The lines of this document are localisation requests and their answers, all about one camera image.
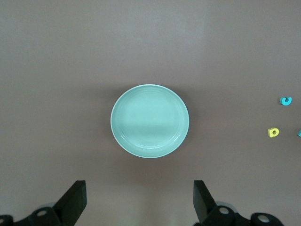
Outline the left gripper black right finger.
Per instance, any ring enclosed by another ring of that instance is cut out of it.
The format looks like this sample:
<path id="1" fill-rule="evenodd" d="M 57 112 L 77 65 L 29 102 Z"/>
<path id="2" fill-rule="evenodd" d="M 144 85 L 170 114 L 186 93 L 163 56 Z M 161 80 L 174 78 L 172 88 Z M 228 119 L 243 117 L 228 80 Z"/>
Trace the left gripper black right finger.
<path id="1" fill-rule="evenodd" d="M 193 205 L 198 217 L 196 226 L 280 226 L 282 222 L 275 216 L 256 212 L 250 219 L 242 217 L 232 208 L 218 205 L 207 189 L 204 181 L 195 180 L 193 185 Z"/>

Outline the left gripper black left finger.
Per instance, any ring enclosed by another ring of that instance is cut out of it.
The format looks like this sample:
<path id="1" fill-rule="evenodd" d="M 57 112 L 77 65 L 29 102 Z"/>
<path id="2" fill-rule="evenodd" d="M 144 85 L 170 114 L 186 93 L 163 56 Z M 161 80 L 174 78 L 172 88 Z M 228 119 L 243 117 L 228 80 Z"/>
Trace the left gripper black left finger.
<path id="1" fill-rule="evenodd" d="M 76 181 L 53 207 L 35 210 L 26 218 L 15 222 L 11 215 L 1 215 L 2 226 L 73 226 L 87 205 L 84 180 Z"/>

